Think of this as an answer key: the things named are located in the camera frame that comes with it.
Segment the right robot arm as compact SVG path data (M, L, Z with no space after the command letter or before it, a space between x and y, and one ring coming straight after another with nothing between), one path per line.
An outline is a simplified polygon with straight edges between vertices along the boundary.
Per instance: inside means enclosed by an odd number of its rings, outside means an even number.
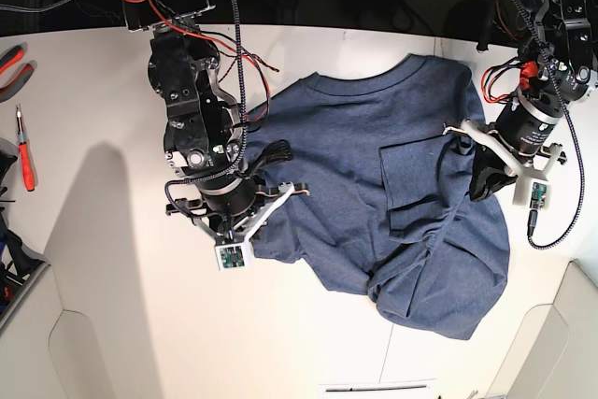
M250 116L247 96L231 95L220 85L221 54L232 63L263 70L265 62L247 51L241 34L200 29L198 18L210 0L121 0L127 27L149 30L148 78L165 103L164 155L178 185L192 185L194 200L170 198L168 214L180 214L204 229L216 249L246 250L268 218L306 186L268 187L260 171L292 158L290 144L268 144L252 161L246 158L249 134L261 126Z

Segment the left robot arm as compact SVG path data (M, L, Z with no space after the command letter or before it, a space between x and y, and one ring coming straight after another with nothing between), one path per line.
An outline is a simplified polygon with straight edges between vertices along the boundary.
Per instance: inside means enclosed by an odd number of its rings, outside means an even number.
M491 2L488 18L518 48L480 80L483 100L502 108L497 118L455 129L476 143L469 195L483 201L512 185L514 204L539 209L548 203L550 170L567 162L562 145L548 139L569 121L569 106L597 87L594 8L592 0Z

